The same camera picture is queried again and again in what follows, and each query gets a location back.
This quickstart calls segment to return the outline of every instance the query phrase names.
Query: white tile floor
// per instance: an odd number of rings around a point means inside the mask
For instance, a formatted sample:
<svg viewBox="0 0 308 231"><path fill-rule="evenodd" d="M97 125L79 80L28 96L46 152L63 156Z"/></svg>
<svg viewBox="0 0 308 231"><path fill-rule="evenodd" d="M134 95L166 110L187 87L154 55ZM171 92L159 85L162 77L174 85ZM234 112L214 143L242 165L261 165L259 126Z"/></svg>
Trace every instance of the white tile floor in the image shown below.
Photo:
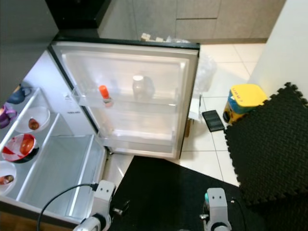
<svg viewBox="0 0 308 231"><path fill-rule="evenodd" d="M202 107L206 110L217 110L221 116L231 86L249 80L264 46L264 44L202 45L201 52L211 55L217 62L217 72L211 87L208 92L203 93ZM103 179L119 185L131 160L132 156L113 154L107 162ZM180 160L175 160L173 163L238 186L223 131L211 133L205 124L198 122L193 124L189 137L184 140Z"/></svg>

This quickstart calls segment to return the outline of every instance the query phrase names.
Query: red and white bowl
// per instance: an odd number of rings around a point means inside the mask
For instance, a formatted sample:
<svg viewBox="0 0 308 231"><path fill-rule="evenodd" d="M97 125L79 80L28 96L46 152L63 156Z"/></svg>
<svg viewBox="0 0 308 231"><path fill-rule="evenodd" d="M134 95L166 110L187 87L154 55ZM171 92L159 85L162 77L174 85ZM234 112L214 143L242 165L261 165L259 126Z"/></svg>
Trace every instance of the red and white bowl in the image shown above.
<svg viewBox="0 0 308 231"><path fill-rule="evenodd" d="M2 150L6 161L24 163L31 160L39 151L39 145L31 134L20 134L11 138Z"/></svg>

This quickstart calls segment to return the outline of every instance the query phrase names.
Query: cabinet door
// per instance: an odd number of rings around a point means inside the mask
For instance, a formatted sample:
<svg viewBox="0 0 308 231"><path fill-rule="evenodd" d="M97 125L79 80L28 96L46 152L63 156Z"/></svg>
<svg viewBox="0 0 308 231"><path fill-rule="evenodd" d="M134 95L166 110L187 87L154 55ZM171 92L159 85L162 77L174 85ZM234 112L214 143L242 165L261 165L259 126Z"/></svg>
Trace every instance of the cabinet door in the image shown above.
<svg viewBox="0 0 308 231"><path fill-rule="evenodd" d="M217 18L220 0L178 0L177 19Z"/></svg>
<svg viewBox="0 0 308 231"><path fill-rule="evenodd" d="M185 19L177 20L176 37L180 39L211 39L216 19Z"/></svg>
<svg viewBox="0 0 308 231"><path fill-rule="evenodd" d="M286 0L261 0L251 38L268 38Z"/></svg>
<svg viewBox="0 0 308 231"><path fill-rule="evenodd" d="M137 38L142 33L166 39L175 37L177 0L133 0Z"/></svg>
<svg viewBox="0 0 308 231"><path fill-rule="evenodd" d="M0 2L0 105L46 50L58 28L44 0Z"/></svg>
<svg viewBox="0 0 308 231"><path fill-rule="evenodd" d="M249 38L260 0L221 0L214 39Z"/></svg>
<svg viewBox="0 0 308 231"><path fill-rule="evenodd" d="M135 40L137 34L133 0L112 0L98 28L98 33L104 39Z"/></svg>

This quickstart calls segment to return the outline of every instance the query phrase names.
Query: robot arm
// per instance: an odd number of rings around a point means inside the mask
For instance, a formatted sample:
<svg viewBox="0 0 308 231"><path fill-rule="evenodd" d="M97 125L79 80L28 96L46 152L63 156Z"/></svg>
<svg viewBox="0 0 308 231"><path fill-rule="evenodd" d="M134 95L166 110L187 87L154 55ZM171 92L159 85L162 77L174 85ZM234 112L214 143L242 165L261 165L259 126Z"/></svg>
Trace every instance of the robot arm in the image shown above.
<svg viewBox="0 0 308 231"><path fill-rule="evenodd" d="M122 216L128 209L129 201L122 210L111 208L110 203L116 186L112 182L101 180L95 193L90 217L82 221L73 231L107 231L114 214Z"/></svg>
<svg viewBox="0 0 308 231"><path fill-rule="evenodd" d="M205 231L231 231L228 220L228 205L225 191L222 188L209 188L205 194L204 220Z"/></svg>

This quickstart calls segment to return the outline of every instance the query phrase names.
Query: yellow container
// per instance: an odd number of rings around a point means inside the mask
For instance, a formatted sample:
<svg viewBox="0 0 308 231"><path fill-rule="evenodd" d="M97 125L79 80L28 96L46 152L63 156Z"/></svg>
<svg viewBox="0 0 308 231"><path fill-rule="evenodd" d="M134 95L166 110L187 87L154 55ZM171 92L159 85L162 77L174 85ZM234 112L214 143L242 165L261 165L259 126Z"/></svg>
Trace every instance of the yellow container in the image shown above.
<svg viewBox="0 0 308 231"><path fill-rule="evenodd" d="M256 84L234 85L230 89L223 119L232 124L267 99L264 91Z"/></svg>

